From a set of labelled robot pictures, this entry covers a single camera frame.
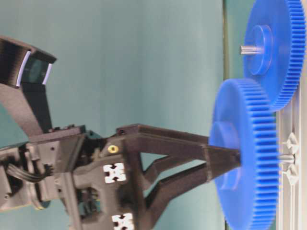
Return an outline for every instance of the teal background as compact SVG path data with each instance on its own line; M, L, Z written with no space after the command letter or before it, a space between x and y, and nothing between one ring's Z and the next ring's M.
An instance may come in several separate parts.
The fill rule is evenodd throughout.
M209 134L224 74L222 0L10 0L0 6L1 34L58 57L47 83L54 126L86 124L107 136L138 122ZM26 140L2 107L0 120L1 146ZM68 224L59 201L43 211L0 214L2 230L65 230ZM171 202L155 227L166 229L224 229L214 184Z

